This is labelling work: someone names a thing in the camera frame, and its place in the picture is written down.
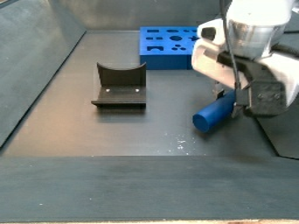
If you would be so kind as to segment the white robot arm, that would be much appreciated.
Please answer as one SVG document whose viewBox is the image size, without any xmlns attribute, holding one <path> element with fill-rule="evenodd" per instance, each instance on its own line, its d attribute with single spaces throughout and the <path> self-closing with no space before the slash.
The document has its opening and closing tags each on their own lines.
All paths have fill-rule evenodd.
<svg viewBox="0 0 299 224">
<path fill-rule="evenodd" d="M 280 45 L 299 0 L 231 0 L 198 27 L 192 69 L 235 89 L 251 116 L 278 116 L 299 95 L 299 52 Z"/>
</svg>

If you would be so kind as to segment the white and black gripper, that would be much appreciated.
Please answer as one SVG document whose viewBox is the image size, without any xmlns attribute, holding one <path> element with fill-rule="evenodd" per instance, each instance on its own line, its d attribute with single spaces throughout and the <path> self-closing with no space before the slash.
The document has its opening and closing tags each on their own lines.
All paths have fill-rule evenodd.
<svg viewBox="0 0 299 224">
<path fill-rule="evenodd" d="M 192 69 L 215 80 L 216 99 L 222 84 L 236 91 L 231 117 L 243 109 L 250 116 L 278 116 L 299 95 L 299 52 L 279 44 L 286 27 L 258 26 L 214 19 L 198 27 L 191 55 Z"/>
</svg>

